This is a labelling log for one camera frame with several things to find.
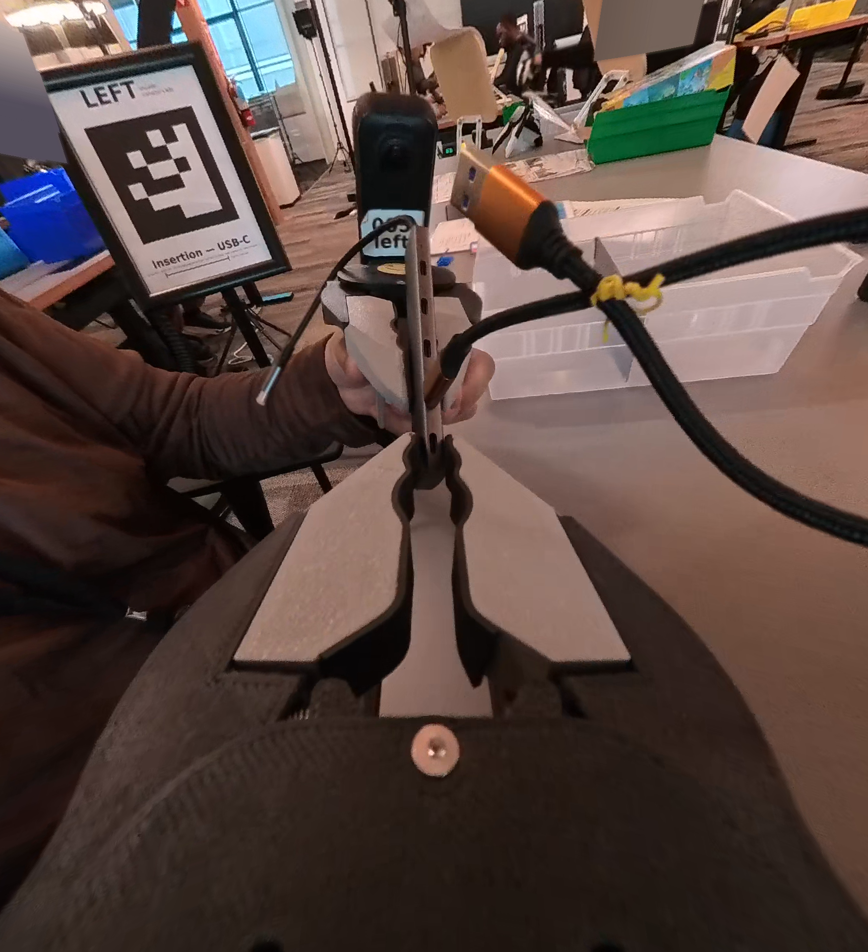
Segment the grey usb hub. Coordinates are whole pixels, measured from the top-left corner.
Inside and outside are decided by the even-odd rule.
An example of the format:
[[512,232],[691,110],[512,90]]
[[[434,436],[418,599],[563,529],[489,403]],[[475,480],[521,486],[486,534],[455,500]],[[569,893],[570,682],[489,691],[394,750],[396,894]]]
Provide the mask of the grey usb hub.
[[359,250],[366,248],[372,239],[400,224],[410,229],[406,245],[404,304],[394,304],[397,312],[396,326],[408,370],[412,430],[407,433],[407,470],[414,479],[416,488],[429,490],[444,480],[445,471],[439,407],[441,392],[435,388],[439,370],[435,339],[435,295],[428,229],[415,223],[410,217],[401,215],[384,222],[379,228],[363,236],[332,268],[299,325],[283,346],[273,368],[268,372],[257,395],[257,403],[265,405],[281,381],[300,339],[321,306],[321,295],[328,281],[335,277],[339,269],[348,264]]

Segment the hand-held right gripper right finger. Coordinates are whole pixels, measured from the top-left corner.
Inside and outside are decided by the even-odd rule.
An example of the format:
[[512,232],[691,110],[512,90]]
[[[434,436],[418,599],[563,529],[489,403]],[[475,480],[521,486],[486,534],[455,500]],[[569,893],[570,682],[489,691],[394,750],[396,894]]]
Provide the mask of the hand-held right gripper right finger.
[[628,669],[630,651],[556,510],[464,439],[442,451],[455,639],[470,684]]

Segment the person's left forearm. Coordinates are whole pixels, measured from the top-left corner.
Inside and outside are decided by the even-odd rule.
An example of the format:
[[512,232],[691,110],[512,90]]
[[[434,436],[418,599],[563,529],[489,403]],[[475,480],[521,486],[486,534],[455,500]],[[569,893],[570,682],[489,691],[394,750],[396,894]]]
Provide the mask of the person's left forearm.
[[331,379],[332,335],[296,353],[266,403],[264,373],[204,378],[158,369],[74,331],[0,289],[0,403],[25,398],[127,440],[166,477],[224,479],[273,470],[327,447],[369,446],[381,435]]

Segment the yellow twist tie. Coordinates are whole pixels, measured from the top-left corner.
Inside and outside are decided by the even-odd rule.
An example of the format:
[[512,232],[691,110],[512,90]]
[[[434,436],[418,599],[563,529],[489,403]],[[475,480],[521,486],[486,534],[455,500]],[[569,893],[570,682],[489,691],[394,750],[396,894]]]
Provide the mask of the yellow twist tie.
[[638,317],[640,325],[647,329],[646,316],[663,303],[662,288],[665,281],[666,277],[661,272],[655,273],[646,284],[614,273],[600,279],[591,292],[581,294],[591,307],[598,308],[607,301],[631,301],[628,306]]

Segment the beige plywood chair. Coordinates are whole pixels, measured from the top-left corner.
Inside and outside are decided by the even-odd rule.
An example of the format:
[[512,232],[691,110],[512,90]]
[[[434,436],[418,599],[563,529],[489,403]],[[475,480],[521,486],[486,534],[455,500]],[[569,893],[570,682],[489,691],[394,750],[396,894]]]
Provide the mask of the beige plywood chair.
[[479,118],[484,124],[500,113],[488,67],[486,44],[471,27],[453,30],[435,41],[429,50],[446,118],[457,122]]

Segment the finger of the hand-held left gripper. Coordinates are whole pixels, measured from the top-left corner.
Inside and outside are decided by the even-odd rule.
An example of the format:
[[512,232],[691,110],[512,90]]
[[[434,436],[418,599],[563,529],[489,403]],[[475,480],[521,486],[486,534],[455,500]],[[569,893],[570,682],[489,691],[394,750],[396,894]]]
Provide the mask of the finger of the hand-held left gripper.
[[[472,326],[469,321],[464,305],[460,299],[455,297],[437,297],[435,298],[435,339],[438,362],[442,351],[446,348],[450,340],[467,330]],[[452,380],[449,387],[441,395],[441,408],[452,408],[461,397],[467,392],[466,378],[471,368],[472,356],[468,353],[464,357],[464,362],[458,371],[457,377]]]
[[347,296],[345,304],[348,355],[383,405],[409,414],[408,370],[394,304],[374,296]]

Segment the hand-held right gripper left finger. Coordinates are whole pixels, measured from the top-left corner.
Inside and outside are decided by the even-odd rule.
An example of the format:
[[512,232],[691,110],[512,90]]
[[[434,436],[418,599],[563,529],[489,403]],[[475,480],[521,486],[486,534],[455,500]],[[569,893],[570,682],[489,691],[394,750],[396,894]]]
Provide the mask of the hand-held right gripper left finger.
[[410,642],[414,481],[409,435],[309,508],[232,662],[378,687]]

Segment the black easel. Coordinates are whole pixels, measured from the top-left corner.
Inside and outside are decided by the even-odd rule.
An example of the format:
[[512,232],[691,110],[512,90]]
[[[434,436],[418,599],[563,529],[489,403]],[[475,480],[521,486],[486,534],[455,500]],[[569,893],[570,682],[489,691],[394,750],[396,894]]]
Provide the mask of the black easel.
[[221,298],[215,311],[204,309],[203,296],[150,308],[126,299],[107,317],[123,334],[119,348],[160,369],[219,377],[273,365],[290,332],[262,312],[270,303],[288,303],[292,294],[263,297],[248,287],[248,296],[231,289]]

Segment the colourful flat box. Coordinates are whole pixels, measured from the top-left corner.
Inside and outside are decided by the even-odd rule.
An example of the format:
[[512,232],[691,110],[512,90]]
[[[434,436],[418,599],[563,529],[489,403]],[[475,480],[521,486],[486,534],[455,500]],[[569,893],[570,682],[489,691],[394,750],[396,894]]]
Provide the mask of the colourful flat box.
[[619,89],[603,105],[605,112],[728,89],[734,82],[737,48],[718,41],[655,70]]

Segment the clear plastic bin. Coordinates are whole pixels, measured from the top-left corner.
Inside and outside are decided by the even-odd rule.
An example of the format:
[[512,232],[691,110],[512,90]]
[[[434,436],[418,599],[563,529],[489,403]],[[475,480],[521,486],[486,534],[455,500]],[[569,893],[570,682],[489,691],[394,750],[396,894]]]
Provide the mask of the clear plastic bin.
[[[702,197],[558,203],[562,227],[603,274],[631,274],[753,232],[791,222],[735,189]],[[644,318],[666,362],[684,383],[779,371],[861,256],[845,244],[786,253],[691,279],[664,290]],[[640,365],[595,308],[489,334],[494,401],[648,384]]]

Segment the framed tag sign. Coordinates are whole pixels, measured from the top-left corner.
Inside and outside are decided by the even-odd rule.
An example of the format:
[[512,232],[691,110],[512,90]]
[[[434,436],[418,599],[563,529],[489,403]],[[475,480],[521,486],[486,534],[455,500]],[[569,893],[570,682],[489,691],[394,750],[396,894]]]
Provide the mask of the framed tag sign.
[[143,309],[290,270],[201,46],[61,65],[41,78],[68,174]]

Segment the black braided cable orange plugs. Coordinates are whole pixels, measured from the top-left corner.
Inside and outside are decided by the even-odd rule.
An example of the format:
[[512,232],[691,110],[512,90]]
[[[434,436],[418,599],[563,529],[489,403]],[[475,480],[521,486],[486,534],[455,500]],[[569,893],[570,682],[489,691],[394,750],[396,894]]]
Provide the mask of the black braided cable orange plugs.
[[[552,202],[507,168],[490,164],[477,151],[461,149],[458,159],[451,206],[517,268],[541,268],[556,279],[570,282],[575,290],[520,304],[454,336],[438,362],[435,388],[441,394],[457,377],[464,357],[480,339],[545,317],[585,310],[591,306],[581,292],[591,292],[606,277],[588,265],[580,249],[566,237]],[[868,239],[868,208],[859,208],[749,234],[624,277],[646,284],[661,272],[666,277],[663,291],[665,287],[726,268],[864,239]],[[649,331],[640,325],[629,303],[632,302],[607,301],[597,309],[606,316],[607,327],[618,332],[666,410],[702,456],[765,506],[810,529],[868,548],[867,518],[813,500],[774,479],[714,428],[688,395]]]

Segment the black speaker on stand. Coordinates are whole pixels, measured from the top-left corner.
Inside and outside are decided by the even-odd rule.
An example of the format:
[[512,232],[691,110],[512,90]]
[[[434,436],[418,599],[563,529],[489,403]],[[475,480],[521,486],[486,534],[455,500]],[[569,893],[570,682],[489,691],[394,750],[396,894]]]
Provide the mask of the black speaker on stand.
[[300,37],[309,42],[325,99],[324,114],[330,125],[334,143],[334,155],[329,170],[341,161],[347,173],[354,171],[351,133],[345,119],[345,102],[336,76],[335,64],[329,49],[328,37],[321,21],[321,8],[317,1],[294,1],[293,20]]

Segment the white trash can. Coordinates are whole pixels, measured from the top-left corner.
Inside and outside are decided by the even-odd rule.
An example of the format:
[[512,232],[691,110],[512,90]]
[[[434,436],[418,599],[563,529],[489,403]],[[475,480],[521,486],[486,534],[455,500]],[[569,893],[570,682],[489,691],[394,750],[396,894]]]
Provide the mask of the white trash can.
[[281,134],[272,130],[253,137],[252,143],[279,207],[292,207],[301,196],[301,190]]

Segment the blue plastic bin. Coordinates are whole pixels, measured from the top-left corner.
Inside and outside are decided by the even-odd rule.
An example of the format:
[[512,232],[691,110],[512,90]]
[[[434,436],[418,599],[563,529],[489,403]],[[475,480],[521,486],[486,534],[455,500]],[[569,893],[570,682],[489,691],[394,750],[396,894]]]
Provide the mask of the blue plastic bin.
[[65,169],[0,183],[0,194],[6,233],[31,263],[64,263],[106,250]]

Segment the person's left hand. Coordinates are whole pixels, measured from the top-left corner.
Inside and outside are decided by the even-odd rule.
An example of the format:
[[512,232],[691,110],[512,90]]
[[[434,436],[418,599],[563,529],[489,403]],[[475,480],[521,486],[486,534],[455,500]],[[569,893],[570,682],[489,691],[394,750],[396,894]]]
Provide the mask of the person's left hand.
[[[383,441],[388,435],[393,438],[400,437],[412,430],[408,413],[393,409],[389,405],[384,405],[379,411],[379,394],[348,354],[341,330],[334,331],[328,338],[324,360],[329,378],[338,388],[345,407],[354,415],[366,417],[370,423],[377,424],[380,432],[384,434]],[[471,352],[464,381],[455,400],[447,410],[441,411],[443,425],[458,424],[474,417],[480,400],[488,392],[495,366],[493,358],[487,352]]]

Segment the white paper sheet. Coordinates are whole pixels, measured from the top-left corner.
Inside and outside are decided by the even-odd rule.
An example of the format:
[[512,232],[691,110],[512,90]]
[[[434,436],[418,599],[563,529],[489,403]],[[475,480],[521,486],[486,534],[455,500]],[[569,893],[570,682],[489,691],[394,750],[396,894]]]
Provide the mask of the white paper sheet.
[[779,54],[763,74],[761,87],[751,101],[742,121],[742,135],[758,144],[772,116],[797,82],[799,72],[784,54]]

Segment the person's clothed body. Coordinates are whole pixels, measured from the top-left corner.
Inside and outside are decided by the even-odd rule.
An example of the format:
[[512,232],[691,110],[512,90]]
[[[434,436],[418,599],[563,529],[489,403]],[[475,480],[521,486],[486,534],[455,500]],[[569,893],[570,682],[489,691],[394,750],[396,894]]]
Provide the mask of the person's clothed body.
[[126,446],[0,447],[0,556],[57,570],[147,622],[0,595],[0,908],[58,827],[93,744],[166,627],[251,542],[167,483],[274,462],[167,470]]

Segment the green plastic bin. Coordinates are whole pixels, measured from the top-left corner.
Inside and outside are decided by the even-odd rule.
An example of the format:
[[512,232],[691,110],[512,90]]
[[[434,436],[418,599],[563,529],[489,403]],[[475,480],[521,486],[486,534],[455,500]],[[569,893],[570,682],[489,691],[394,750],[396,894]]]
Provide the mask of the green plastic bin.
[[593,119],[586,153],[595,166],[711,144],[730,87],[706,89],[652,103],[600,111]]

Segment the wooden desk with black legs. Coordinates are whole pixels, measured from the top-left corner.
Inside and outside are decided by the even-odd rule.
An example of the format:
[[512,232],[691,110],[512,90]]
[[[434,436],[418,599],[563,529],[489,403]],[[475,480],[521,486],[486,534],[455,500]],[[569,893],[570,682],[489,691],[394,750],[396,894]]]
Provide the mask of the wooden desk with black legs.
[[788,69],[795,72],[790,83],[775,99],[772,113],[764,116],[760,136],[756,144],[767,148],[786,149],[788,133],[792,127],[799,103],[806,88],[815,55],[845,40],[853,40],[849,65],[856,60],[857,53],[868,35],[868,13],[851,15],[834,22],[816,24],[800,29],[792,29],[793,16],[786,19],[778,30],[741,34],[733,44],[738,50],[775,51],[780,58],[788,59]]

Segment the printed papers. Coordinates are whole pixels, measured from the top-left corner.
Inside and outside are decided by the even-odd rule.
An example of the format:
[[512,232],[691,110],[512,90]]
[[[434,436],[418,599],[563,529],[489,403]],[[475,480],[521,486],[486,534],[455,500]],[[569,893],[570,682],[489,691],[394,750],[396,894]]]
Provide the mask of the printed papers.
[[520,160],[506,162],[505,168],[528,184],[586,174],[592,171],[594,163],[585,149],[572,149],[566,152],[547,155],[534,155]]

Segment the yellow plastic bin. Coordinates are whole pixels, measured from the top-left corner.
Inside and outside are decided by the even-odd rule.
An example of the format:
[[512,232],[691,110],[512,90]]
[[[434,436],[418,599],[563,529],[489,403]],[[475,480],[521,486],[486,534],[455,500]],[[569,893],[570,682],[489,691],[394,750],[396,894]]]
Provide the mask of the yellow plastic bin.
[[753,39],[835,25],[850,17],[856,4],[856,1],[785,2],[767,14],[756,16],[750,26],[738,31],[738,36]]

